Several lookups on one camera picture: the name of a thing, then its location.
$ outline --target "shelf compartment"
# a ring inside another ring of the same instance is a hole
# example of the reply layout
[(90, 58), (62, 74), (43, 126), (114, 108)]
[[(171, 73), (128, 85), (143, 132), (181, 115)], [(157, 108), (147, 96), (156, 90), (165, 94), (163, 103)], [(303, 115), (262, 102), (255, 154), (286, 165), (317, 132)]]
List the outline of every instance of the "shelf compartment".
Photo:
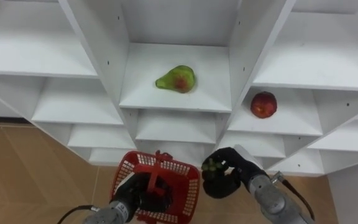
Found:
[(216, 143), (213, 113), (141, 110), (138, 140)]
[(90, 124), (74, 125), (68, 147), (136, 148), (124, 127)]
[(320, 152), (305, 149), (275, 164), (268, 171), (281, 171), (285, 175), (299, 176), (321, 176), (325, 174)]
[(358, 120), (340, 127), (308, 148), (358, 152)]
[(274, 134), (242, 133), (228, 131), (219, 143), (219, 148), (242, 146), (255, 157), (285, 158), (283, 138)]
[(292, 12), (253, 85), (358, 91), (358, 15)]
[(325, 174), (358, 165), (358, 152), (320, 150)]
[(125, 154), (133, 150), (93, 148), (89, 157), (89, 163), (97, 166), (118, 166)]
[(358, 152), (302, 149), (268, 171), (286, 175), (320, 176), (358, 164)]
[(0, 74), (97, 74), (57, 2), (0, 1)]
[(123, 124), (99, 80), (72, 78), (48, 78), (32, 120)]
[[(261, 91), (273, 93), (277, 100), (276, 113), (266, 119), (260, 119), (250, 111), (253, 97)], [(291, 88), (251, 88), (228, 130), (300, 136), (323, 134), (313, 92)]]
[(139, 151), (155, 154), (157, 150), (161, 153), (167, 152), (176, 161), (191, 164), (201, 168), (203, 161), (212, 153), (213, 145), (189, 143), (189, 142), (168, 142), (168, 141), (138, 141)]
[(130, 149), (70, 147), (81, 158), (96, 166), (118, 166)]
[[(187, 65), (194, 70), (194, 89), (185, 94), (158, 89), (155, 81), (177, 65)], [(230, 112), (228, 49), (131, 44), (119, 105), (123, 108)]]

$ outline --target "plastic basket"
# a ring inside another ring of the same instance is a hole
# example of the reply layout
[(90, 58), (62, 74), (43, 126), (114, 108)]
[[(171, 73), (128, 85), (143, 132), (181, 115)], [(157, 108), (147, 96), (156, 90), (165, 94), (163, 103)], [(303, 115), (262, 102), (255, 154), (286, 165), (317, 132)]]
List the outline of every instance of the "plastic basket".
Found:
[(112, 183), (111, 199), (119, 183), (131, 172), (150, 172), (148, 191), (153, 190), (159, 175), (172, 188), (173, 203), (165, 213), (136, 211), (140, 221), (148, 224), (160, 223), (189, 223), (197, 204), (200, 189), (200, 173), (192, 165), (174, 161), (172, 156), (157, 151), (155, 155), (131, 151), (122, 158), (118, 171)]

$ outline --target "pear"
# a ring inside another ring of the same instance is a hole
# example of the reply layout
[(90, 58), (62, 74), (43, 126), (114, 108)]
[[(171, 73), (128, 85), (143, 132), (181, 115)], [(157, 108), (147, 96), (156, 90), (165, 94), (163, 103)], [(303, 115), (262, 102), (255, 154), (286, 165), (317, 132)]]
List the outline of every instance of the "pear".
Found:
[(186, 65), (179, 65), (156, 80), (155, 86), (164, 90), (187, 93), (194, 87), (195, 83), (196, 77), (193, 69)]

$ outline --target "cable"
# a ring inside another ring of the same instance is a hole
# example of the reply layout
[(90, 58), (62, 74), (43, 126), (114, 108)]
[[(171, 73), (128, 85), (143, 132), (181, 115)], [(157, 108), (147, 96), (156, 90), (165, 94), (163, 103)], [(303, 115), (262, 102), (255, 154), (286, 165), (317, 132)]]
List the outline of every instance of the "cable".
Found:
[(304, 197), (302, 197), (301, 194), (299, 194), (299, 192), (292, 186), (291, 183), (289, 183), (289, 181), (287, 180), (283, 180), (282, 181), (283, 185), (286, 186), (293, 194), (295, 194), (303, 203), (304, 205), (306, 206), (306, 208), (308, 209), (309, 213), (310, 213), (310, 217), (313, 221), (314, 220), (314, 213), (313, 213), (313, 210), (311, 209), (309, 203), (306, 201), (306, 199)]
[(62, 216), (62, 218), (59, 220), (59, 222), (57, 222), (57, 224), (62, 224), (62, 222), (64, 221), (64, 219), (67, 218), (67, 216), (69, 216), (71, 213), (75, 212), (75, 211), (79, 211), (79, 210), (92, 210), (93, 205), (80, 205), (78, 207), (75, 207), (73, 209), (71, 209), (70, 211), (66, 212), (66, 214), (64, 216)]

